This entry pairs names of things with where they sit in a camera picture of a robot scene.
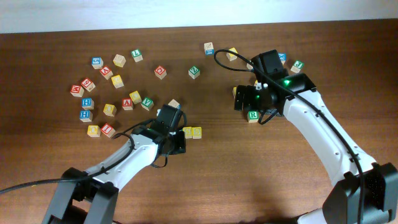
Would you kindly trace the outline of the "yellow S block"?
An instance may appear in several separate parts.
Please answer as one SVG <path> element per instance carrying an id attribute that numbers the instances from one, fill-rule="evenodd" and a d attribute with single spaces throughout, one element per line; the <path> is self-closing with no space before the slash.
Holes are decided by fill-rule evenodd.
<path id="1" fill-rule="evenodd" d="M 202 128 L 201 127 L 193 127 L 192 128 L 192 138 L 193 139 L 201 139 L 202 138 Z"/>
<path id="2" fill-rule="evenodd" d="M 183 129 L 184 135 L 186 139 L 191 139 L 193 137 L 192 127 L 184 127 Z"/>

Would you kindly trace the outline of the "blue P block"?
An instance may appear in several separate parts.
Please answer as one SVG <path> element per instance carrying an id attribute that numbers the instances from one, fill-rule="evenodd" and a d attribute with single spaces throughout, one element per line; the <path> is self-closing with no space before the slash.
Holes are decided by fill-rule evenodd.
<path id="1" fill-rule="evenodd" d="M 181 104 L 179 102 L 177 102 L 175 99 L 172 99 L 169 103 L 169 106 L 172 106 L 176 109 L 180 109 L 181 108 Z"/>

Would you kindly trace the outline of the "green R block right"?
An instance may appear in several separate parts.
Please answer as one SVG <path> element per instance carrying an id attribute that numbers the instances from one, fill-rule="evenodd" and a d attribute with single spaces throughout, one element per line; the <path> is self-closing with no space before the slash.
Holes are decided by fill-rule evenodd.
<path id="1" fill-rule="evenodd" d="M 248 111 L 247 120 L 249 123 L 257 123 L 259 120 L 259 112 L 258 111 Z"/>

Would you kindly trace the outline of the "blue D block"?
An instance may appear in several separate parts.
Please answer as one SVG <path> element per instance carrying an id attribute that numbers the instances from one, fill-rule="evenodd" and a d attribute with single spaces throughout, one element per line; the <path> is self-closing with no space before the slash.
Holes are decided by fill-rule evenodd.
<path id="1" fill-rule="evenodd" d="M 247 68 L 248 68 L 249 70 L 253 70 L 253 67 L 252 67 L 249 63 L 247 63 L 246 66 L 247 66 Z"/>

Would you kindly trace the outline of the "green J block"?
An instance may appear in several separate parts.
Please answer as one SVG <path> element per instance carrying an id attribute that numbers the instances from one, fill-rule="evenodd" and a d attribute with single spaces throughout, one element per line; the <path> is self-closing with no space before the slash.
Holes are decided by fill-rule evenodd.
<path id="1" fill-rule="evenodd" d="M 296 60 L 296 61 L 293 63 L 293 65 L 292 65 L 290 71 L 291 71 L 291 72 L 294 72 L 294 73 L 299 73 L 299 72 L 301 71 L 301 69 L 303 69 L 304 65 L 305 65 L 305 64 L 304 64 L 302 61 Z"/>

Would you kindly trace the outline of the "yellow C block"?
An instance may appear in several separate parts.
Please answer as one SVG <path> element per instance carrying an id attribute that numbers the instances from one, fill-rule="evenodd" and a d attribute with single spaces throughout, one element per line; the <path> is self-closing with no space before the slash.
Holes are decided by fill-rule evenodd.
<path id="1" fill-rule="evenodd" d="M 129 97 L 130 97 L 130 99 L 132 100 L 132 102 L 133 102 L 135 105 L 142 102 L 142 98 L 141 98 L 141 96 L 140 96 L 140 94 L 139 94 L 138 91 L 131 92 L 131 93 L 129 94 Z"/>

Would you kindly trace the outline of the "red a block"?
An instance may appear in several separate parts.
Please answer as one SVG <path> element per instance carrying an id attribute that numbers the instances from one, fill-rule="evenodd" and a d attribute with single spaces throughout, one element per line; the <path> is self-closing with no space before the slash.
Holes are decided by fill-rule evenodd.
<path id="1" fill-rule="evenodd" d="M 122 108 L 124 110 L 133 110 L 134 104 L 130 98 L 123 98 L 122 99 Z"/>
<path id="2" fill-rule="evenodd" d="M 106 80 L 109 80 L 114 75 L 112 70 L 106 65 L 103 68 L 101 68 L 99 72 L 102 75 L 102 77 L 104 77 Z"/>

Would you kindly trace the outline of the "yellow O block middle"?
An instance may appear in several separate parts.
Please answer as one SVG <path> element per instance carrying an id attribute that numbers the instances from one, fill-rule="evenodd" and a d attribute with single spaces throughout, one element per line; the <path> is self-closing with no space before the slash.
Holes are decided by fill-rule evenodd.
<path id="1" fill-rule="evenodd" d="M 116 112 L 117 112 L 117 108 L 116 108 L 115 105 L 112 105 L 112 104 L 105 104 L 104 109 L 103 109 L 103 113 L 104 113 L 106 116 L 115 117 Z"/>

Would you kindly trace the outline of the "yellow o block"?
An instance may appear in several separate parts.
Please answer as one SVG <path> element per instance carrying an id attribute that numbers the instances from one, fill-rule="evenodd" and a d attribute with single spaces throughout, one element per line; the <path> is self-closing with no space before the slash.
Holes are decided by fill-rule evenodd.
<path id="1" fill-rule="evenodd" d="M 115 117 L 116 112 L 117 112 L 117 108 L 116 108 L 115 105 L 112 105 L 112 104 L 105 104 L 104 109 L 103 109 L 103 113 L 104 113 L 106 116 Z"/>
<path id="2" fill-rule="evenodd" d="M 97 125 L 89 125 L 87 129 L 87 135 L 89 135 L 92 138 L 100 137 L 101 135 L 100 127 Z"/>

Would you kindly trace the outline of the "blue block far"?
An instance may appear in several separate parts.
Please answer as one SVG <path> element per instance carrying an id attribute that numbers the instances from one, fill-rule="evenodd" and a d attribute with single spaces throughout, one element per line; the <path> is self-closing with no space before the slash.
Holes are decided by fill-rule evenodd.
<path id="1" fill-rule="evenodd" d="M 205 55 L 213 55 L 214 54 L 214 46 L 212 42 L 204 43 L 204 51 Z"/>

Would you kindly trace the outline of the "yellow X block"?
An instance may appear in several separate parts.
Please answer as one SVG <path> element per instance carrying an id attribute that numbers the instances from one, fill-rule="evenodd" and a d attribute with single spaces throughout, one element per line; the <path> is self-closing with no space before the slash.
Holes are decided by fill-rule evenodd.
<path id="1" fill-rule="evenodd" d="M 123 80 L 120 75 L 112 76 L 111 81 L 115 88 L 121 88 L 124 86 Z"/>

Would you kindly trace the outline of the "red A block upper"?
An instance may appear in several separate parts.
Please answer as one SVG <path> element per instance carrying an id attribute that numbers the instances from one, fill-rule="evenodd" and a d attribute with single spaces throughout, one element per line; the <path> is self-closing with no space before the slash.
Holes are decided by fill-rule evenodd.
<path id="1" fill-rule="evenodd" d="M 106 65 L 103 68 L 101 68 L 99 72 L 102 75 L 102 77 L 104 77 L 106 80 L 109 80 L 114 75 L 112 70 Z"/>

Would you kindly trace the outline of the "red 9 block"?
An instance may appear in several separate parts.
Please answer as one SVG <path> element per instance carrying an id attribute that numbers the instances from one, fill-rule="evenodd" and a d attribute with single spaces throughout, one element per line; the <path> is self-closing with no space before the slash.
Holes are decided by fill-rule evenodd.
<path id="1" fill-rule="evenodd" d="M 89 79 L 89 78 L 85 78 L 82 82 L 81 85 L 83 86 L 83 88 L 85 90 L 87 90 L 88 92 L 91 92 L 96 86 L 95 84 Z"/>

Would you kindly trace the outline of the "red M block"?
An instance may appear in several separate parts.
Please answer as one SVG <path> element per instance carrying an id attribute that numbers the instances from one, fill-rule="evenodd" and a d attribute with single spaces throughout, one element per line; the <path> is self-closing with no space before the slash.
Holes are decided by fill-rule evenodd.
<path id="1" fill-rule="evenodd" d="M 84 94 L 84 89 L 80 85 L 72 85 L 70 93 L 75 97 L 82 97 Z"/>

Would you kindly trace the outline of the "blue 5 block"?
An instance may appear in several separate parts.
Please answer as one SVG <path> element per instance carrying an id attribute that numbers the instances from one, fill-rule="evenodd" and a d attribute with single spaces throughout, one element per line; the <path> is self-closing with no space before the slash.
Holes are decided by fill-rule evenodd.
<path id="1" fill-rule="evenodd" d="M 103 59 L 101 57 L 92 57 L 91 65 L 96 70 L 102 69 L 104 65 Z"/>

